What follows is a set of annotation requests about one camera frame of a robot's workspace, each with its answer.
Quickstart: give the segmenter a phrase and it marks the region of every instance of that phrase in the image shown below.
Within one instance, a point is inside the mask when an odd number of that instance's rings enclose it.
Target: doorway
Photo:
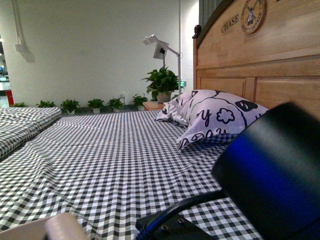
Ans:
[[[7,108],[13,104],[13,98],[2,43],[3,39],[0,36],[0,108]]]

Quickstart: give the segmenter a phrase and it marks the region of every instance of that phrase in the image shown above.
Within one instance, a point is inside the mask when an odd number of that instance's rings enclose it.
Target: pillowcase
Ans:
[[[188,91],[171,100],[156,121],[187,127],[176,140],[177,150],[203,138],[230,142],[268,109],[242,97],[216,90]]]

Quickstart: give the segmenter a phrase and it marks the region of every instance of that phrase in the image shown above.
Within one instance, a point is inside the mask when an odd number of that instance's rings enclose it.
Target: round logo emblem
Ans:
[[[241,27],[247,34],[256,32],[267,13],[267,0],[246,0],[241,14]]]

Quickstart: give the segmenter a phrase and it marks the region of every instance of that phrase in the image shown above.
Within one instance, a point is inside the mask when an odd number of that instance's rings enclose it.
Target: mattress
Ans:
[[[39,134],[59,115],[58,107],[0,108],[0,159]]]
[[[70,212],[92,240],[131,240],[137,219],[221,189],[210,171],[226,145],[177,151],[185,130],[158,112],[62,117],[0,161],[1,231]],[[217,239],[261,239],[229,198],[182,214]]]

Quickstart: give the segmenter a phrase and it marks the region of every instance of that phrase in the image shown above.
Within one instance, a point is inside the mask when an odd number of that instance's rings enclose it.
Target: headboard finial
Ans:
[[[199,37],[199,34],[201,33],[202,27],[200,25],[196,25],[194,27],[194,36],[193,39],[197,39]]]

